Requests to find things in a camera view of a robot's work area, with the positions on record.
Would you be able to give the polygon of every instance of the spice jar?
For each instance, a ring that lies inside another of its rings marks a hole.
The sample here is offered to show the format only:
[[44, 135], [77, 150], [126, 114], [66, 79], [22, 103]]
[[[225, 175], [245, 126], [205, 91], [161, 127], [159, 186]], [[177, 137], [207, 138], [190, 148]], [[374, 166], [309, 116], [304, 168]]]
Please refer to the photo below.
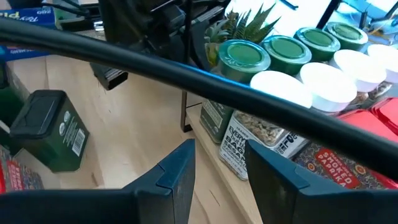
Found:
[[329, 22], [325, 30], [338, 39], [342, 50], [360, 50], [368, 42], [368, 35], [363, 30], [342, 22]]
[[[297, 79], [281, 72], [260, 72], [252, 78], [250, 87], [306, 108], [312, 105], [311, 92]], [[244, 161], [247, 139], [253, 139], [280, 154], [301, 144], [296, 134], [261, 118], [235, 111], [220, 146], [220, 159], [242, 180], [248, 179]]]
[[386, 79], [386, 71], [371, 57], [354, 50], [339, 50], [330, 61], [330, 65], [339, 68], [350, 77], [357, 87], [356, 98], [345, 111], [363, 107], [368, 93]]
[[341, 70], [324, 63], [308, 63], [299, 79], [312, 92], [312, 109], [337, 115], [356, 97], [356, 86]]
[[336, 37], [317, 28], [301, 28], [294, 34], [294, 38], [311, 50], [312, 62], [329, 62], [340, 49], [340, 42]]
[[294, 76], [311, 60], [311, 51], [300, 41], [283, 35], [273, 35], [264, 40], [262, 47], [271, 57], [269, 70]]
[[[249, 84], [253, 75], [269, 67], [270, 58], [260, 46], [245, 40], [229, 40], [220, 44], [218, 64], [211, 73]], [[204, 100], [200, 122], [215, 143], [221, 143], [233, 109]]]
[[382, 44], [370, 45], [366, 53], [372, 60], [379, 63], [386, 69], [386, 79], [373, 91], [369, 92], [369, 98], [363, 108], [370, 108], [375, 102], [387, 95], [393, 84], [398, 83], [398, 50], [392, 46]]

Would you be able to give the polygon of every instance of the green leaves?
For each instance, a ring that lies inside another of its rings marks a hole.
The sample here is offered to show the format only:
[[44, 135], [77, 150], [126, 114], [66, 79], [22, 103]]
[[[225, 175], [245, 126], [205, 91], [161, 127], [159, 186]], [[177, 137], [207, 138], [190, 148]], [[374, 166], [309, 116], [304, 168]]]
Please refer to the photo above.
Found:
[[261, 5], [260, 9], [257, 11], [253, 20], [249, 24], [248, 20], [252, 13], [251, 10], [241, 16], [239, 16], [237, 12], [229, 12], [226, 16], [228, 22], [223, 26], [223, 29], [228, 32], [227, 39], [248, 40], [259, 44], [270, 33], [274, 25], [279, 20], [277, 19], [274, 22], [264, 26], [266, 19], [271, 13], [272, 9], [275, 7], [275, 4], [265, 11], [262, 10], [263, 7], [264, 4]]
[[244, 32], [246, 30], [246, 24], [250, 16], [251, 10], [247, 14], [243, 14], [242, 18], [238, 22], [235, 33], [233, 34], [234, 39], [244, 39]]
[[218, 47], [220, 44], [217, 43], [207, 43], [205, 44], [207, 61], [209, 61], [210, 66], [215, 67], [218, 56]]
[[218, 46], [220, 43], [231, 40], [241, 39], [248, 40], [255, 44], [260, 44], [264, 38], [272, 31], [274, 25], [280, 18], [266, 24], [266, 19], [275, 7], [273, 4], [270, 8], [263, 11], [263, 6], [257, 11], [254, 19], [248, 24], [252, 10], [239, 15], [237, 12], [227, 13], [225, 19], [211, 25], [205, 32], [205, 48], [207, 59], [213, 67], [216, 65], [218, 55]]
[[274, 28], [274, 25], [279, 21], [279, 19], [280, 17], [274, 22], [271, 22], [270, 24], [267, 24], [265, 27], [261, 28], [251, 37], [250, 41], [256, 44], [260, 44], [266, 38], [269, 32]]
[[218, 21], [207, 28], [205, 32], [205, 42], [206, 43], [220, 43], [226, 41], [229, 35], [227, 30], [222, 29], [222, 27], [228, 22], [227, 19]]

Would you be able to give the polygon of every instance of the green tin can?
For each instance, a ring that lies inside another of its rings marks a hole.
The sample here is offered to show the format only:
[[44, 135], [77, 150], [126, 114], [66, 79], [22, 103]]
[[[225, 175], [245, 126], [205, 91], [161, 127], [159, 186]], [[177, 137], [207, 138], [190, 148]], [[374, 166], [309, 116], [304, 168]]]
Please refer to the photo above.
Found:
[[336, 37], [317, 28], [301, 28], [294, 34], [294, 38], [310, 49], [312, 62], [328, 62], [341, 46]]
[[10, 135], [52, 172], [69, 172], [79, 169], [89, 132], [64, 91], [37, 90]]
[[5, 63], [0, 66], [0, 120], [10, 127], [24, 106], [29, 92]]
[[264, 40], [262, 47], [271, 56], [269, 70], [295, 76], [312, 58], [310, 49], [300, 41], [284, 35], [273, 35]]
[[360, 50], [368, 42], [368, 35], [363, 30], [342, 22], [329, 22], [325, 30], [339, 40], [341, 50]]
[[[249, 84], [251, 78], [271, 63], [268, 53], [260, 46], [246, 40], [229, 40], [220, 44], [217, 66], [211, 73]], [[200, 122], [215, 143], [223, 140], [234, 109], [214, 101], [204, 100]]]

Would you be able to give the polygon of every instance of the red package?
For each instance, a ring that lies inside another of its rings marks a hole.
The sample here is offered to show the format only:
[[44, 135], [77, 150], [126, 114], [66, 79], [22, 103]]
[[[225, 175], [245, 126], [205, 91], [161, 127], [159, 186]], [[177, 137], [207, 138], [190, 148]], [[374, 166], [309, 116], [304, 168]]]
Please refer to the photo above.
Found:
[[[398, 136], [369, 111], [351, 111], [341, 115], [339, 119], [390, 141], [398, 142]], [[316, 144], [306, 147], [294, 161], [348, 189], [398, 189], [398, 184], [390, 178]]]

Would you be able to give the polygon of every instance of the black cable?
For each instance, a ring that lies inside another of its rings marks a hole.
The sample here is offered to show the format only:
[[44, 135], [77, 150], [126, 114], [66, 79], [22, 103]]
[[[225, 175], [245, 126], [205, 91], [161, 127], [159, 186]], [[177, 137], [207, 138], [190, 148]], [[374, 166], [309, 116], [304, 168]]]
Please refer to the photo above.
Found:
[[186, 15], [185, 15], [185, 30], [183, 34], [184, 38], [184, 63], [189, 65], [190, 63], [190, 51], [191, 51], [191, 26], [192, 26], [192, 1], [187, 0], [186, 4]]
[[100, 63], [176, 86], [266, 119], [398, 180], [396, 143], [203, 70], [14, 19], [0, 18], [0, 42]]

